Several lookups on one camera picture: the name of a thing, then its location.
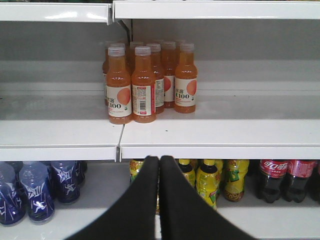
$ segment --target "bottle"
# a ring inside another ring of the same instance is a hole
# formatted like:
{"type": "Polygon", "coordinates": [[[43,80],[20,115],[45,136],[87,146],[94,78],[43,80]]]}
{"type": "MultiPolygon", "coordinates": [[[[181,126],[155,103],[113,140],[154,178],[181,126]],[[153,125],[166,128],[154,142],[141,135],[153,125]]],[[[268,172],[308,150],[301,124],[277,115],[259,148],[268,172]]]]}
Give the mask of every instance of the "bottle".
{"type": "Polygon", "coordinates": [[[164,107],[172,109],[175,106],[176,43],[164,41],[161,47],[161,61],[164,69],[164,107]]]}
{"type": "Polygon", "coordinates": [[[257,197],[272,204],[280,198],[280,184],[287,172],[288,160],[261,159],[259,163],[257,197]]]}
{"type": "Polygon", "coordinates": [[[248,159],[230,159],[226,161],[224,197],[238,202],[245,193],[245,177],[248,172],[248,159]]]}
{"type": "Polygon", "coordinates": [[[143,41],[131,41],[130,42],[130,51],[129,51],[129,65],[132,73],[136,69],[136,47],[141,47],[144,45],[143,41]]]}
{"type": "Polygon", "coordinates": [[[63,204],[74,203],[80,197],[76,177],[76,161],[52,161],[51,165],[58,201],[63,204]]]}
{"type": "Polygon", "coordinates": [[[160,114],[165,110],[164,68],[161,64],[161,45],[149,43],[151,48],[151,67],[155,74],[155,113],[160,114]]]}
{"type": "Polygon", "coordinates": [[[185,179],[190,183],[190,185],[194,188],[196,182],[196,173],[190,164],[190,159],[179,159],[179,168],[182,171],[185,179]]]}
{"type": "Polygon", "coordinates": [[[215,210],[217,209],[216,199],[219,182],[220,176],[215,166],[215,160],[204,159],[196,173],[196,190],[206,203],[215,210]]]}
{"type": "Polygon", "coordinates": [[[6,226],[17,224],[26,214],[16,184],[14,168],[0,161],[0,223],[6,226]]]}
{"type": "Polygon", "coordinates": [[[135,55],[135,70],[131,78],[133,119],[145,124],[156,120],[156,76],[151,68],[150,47],[137,46],[135,55]]]}
{"type": "Polygon", "coordinates": [[[180,45],[180,62],[175,70],[174,110],[189,114],[196,110],[196,91],[198,70],[194,65],[193,43],[180,45]]]}
{"type": "Polygon", "coordinates": [[[109,121],[127,124],[132,120],[131,78],[126,70],[125,48],[110,46],[106,95],[109,121]]]}
{"type": "Polygon", "coordinates": [[[103,72],[103,82],[104,82],[104,104],[108,106],[107,101],[107,74],[109,72],[109,55],[108,55],[108,48],[111,44],[115,43],[115,41],[105,41],[104,48],[105,48],[105,60],[102,64],[102,72],[103,72]]]}
{"type": "Polygon", "coordinates": [[[180,45],[184,44],[186,40],[177,39],[175,41],[175,65],[178,66],[180,62],[180,45]]]}
{"type": "Polygon", "coordinates": [[[138,173],[140,172],[141,167],[144,164],[144,159],[131,159],[129,163],[129,169],[130,169],[130,184],[133,183],[133,181],[136,179],[138,173]]]}
{"type": "Polygon", "coordinates": [[[127,46],[126,44],[124,44],[123,42],[116,42],[116,43],[111,43],[110,44],[110,47],[123,47],[124,48],[124,55],[125,55],[125,69],[127,70],[127,72],[130,74],[132,74],[132,71],[130,69],[130,65],[129,65],[129,59],[128,59],[128,49],[127,49],[127,46]]]}
{"type": "Polygon", "coordinates": [[[24,161],[19,178],[28,199],[28,214],[35,224],[48,222],[55,213],[50,195],[48,168],[38,161],[24,161]]]}
{"type": "Polygon", "coordinates": [[[289,160],[286,175],[281,184],[282,197],[301,203],[306,197],[306,185],[314,169],[315,160],[289,160]]]}
{"type": "Polygon", "coordinates": [[[75,161],[75,177],[79,188],[85,183],[85,173],[81,166],[81,161],[75,161]]]}

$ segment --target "blue bottle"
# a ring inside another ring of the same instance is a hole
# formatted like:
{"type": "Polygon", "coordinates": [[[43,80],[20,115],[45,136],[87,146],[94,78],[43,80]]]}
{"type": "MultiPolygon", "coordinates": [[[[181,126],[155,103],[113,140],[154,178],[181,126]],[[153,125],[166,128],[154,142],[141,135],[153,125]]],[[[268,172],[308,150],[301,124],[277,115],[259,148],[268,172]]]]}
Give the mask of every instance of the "blue bottle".
{"type": "Polygon", "coordinates": [[[47,166],[38,161],[24,161],[19,178],[28,199],[30,220],[35,224],[48,222],[55,213],[55,205],[47,166]]]}
{"type": "Polygon", "coordinates": [[[25,213],[22,200],[16,190],[15,170],[9,164],[0,161],[0,223],[16,224],[25,213]]]}
{"type": "Polygon", "coordinates": [[[64,204],[74,203],[80,196],[76,161],[52,161],[51,166],[58,201],[64,204]]]}
{"type": "Polygon", "coordinates": [[[82,161],[76,161],[75,163],[75,176],[79,187],[82,187],[85,183],[85,173],[82,166],[82,161]]]}

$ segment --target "peach graphic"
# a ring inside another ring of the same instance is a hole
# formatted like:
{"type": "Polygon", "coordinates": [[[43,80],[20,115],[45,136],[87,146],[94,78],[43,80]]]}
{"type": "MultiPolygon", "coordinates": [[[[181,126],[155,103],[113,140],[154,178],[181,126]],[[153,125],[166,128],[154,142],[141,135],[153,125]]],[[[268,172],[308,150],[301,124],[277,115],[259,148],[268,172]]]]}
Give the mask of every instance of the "peach graphic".
{"type": "Polygon", "coordinates": [[[186,86],[186,91],[192,96],[195,95],[197,91],[197,80],[192,80],[191,82],[189,82],[186,86]]]}
{"type": "Polygon", "coordinates": [[[171,81],[169,78],[164,77],[164,91],[168,91],[171,87],[171,81]]]}
{"type": "Polygon", "coordinates": [[[118,99],[119,103],[122,105],[127,105],[130,102],[130,89],[124,88],[121,89],[118,94],[116,95],[116,98],[118,99]]]}

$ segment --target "coca-cola bottle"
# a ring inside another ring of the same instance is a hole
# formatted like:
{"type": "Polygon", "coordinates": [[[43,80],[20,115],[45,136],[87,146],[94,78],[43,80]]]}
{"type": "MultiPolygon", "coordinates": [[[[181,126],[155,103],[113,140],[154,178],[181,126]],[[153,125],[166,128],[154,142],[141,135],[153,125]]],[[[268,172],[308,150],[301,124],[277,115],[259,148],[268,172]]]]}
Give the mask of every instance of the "coca-cola bottle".
{"type": "Polygon", "coordinates": [[[281,184],[282,197],[301,203],[306,197],[306,184],[314,169],[314,160],[289,160],[286,176],[281,184]]]}
{"type": "Polygon", "coordinates": [[[272,204],[281,196],[280,184],[287,172],[288,160],[261,159],[258,172],[257,197],[272,204]]]}

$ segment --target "yellow bottle cap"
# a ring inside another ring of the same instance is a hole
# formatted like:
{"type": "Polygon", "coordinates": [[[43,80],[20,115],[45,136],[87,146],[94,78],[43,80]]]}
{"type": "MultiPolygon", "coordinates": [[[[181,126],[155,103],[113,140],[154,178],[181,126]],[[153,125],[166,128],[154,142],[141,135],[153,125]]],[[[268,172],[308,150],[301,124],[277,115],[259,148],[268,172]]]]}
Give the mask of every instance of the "yellow bottle cap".
{"type": "Polygon", "coordinates": [[[181,165],[188,165],[188,164],[190,164],[190,159],[179,158],[179,163],[181,165]]]}
{"type": "Polygon", "coordinates": [[[213,165],[215,165],[216,160],[215,160],[215,159],[204,159],[204,160],[203,160],[203,163],[204,163],[205,165],[208,165],[208,166],[213,166],[213,165]]]}

